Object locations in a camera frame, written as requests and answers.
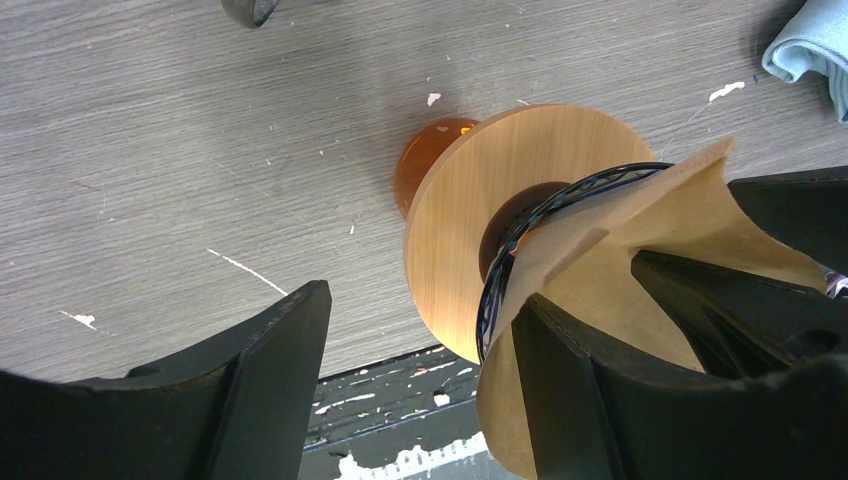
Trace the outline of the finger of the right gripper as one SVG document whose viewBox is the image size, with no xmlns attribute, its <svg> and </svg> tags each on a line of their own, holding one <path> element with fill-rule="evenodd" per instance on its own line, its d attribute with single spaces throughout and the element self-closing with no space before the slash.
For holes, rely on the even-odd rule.
<svg viewBox="0 0 848 480">
<path fill-rule="evenodd" d="M 728 183 L 743 212 L 768 235 L 847 274 L 847 168 L 738 178 Z"/>
<path fill-rule="evenodd" d="M 707 374 L 756 378 L 847 353 L 847 302 L 740 270 L 640 251 L 631 274 Z"/>
</svg>

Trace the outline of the grey glass coffee server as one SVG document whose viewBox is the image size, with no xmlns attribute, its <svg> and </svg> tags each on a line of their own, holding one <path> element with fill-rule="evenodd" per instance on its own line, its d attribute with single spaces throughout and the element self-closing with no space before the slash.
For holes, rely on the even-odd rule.
<svg viewBox="0 0 848 480">
<path fill-rule="evenodd" d="M 221 0 L 226 15 L 247 29 L 260 28 L 272 15 L 279 0 Z"/>
</svg>

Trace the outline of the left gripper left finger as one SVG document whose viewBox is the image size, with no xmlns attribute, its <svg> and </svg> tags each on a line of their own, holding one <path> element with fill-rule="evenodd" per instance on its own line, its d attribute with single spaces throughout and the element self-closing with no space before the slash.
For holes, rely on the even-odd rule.
<svg viewBox="0 0 848 480">
<path fill-rule="evenodd" d="M 122 378 L 1 375 L 5 479 L 294 479 L 331 312 L 324 280 Z"/>
</svg>

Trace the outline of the blue glass dripper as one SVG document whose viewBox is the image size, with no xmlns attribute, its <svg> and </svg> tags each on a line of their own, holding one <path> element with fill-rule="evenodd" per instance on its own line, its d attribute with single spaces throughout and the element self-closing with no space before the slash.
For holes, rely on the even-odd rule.
<svg viewBox="0 0 848 480">
<path fill-rule="evenodd" d="M 500 248 L 484 277 L 475 323 L 476 350 L 480 362 L 485 360 L 494 339 L 497 317 L 503 305 L 520 240 L 543 220 L 566 207 L 639 182 L 671 167 L 666 162 L 637 162 L 608 168 L 561 188 L 518 217 L 517 224 L 507 229 L 506 239 L 500 242 Z"/>
</svg>

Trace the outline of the amber glass carafe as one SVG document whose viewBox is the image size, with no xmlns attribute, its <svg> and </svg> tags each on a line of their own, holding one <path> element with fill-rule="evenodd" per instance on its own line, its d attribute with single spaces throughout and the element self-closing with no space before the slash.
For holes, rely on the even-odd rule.
<svg viewBox="0 0 848 480">
<path fill-rule="evenodd" d="M 465 117 L 442 118 L 418 131 L 409 141 L 396 163 L 393 178 L 395 203 L 403 219 L 407 218 L 423 178 L 439 156 L 478 123 Z"/>
</svg>

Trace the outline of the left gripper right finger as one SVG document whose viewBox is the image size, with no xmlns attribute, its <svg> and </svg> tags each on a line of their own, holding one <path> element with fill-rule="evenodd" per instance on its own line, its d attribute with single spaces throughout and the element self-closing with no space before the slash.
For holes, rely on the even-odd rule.
<svg viewBox="0 0 848 480">
<path fill-rule="evenodd" d="M 847 359 L 729 380 L 669 363 L 542 296 L 512 325 L 542 479 L 843 479 Z"/>
</svg>

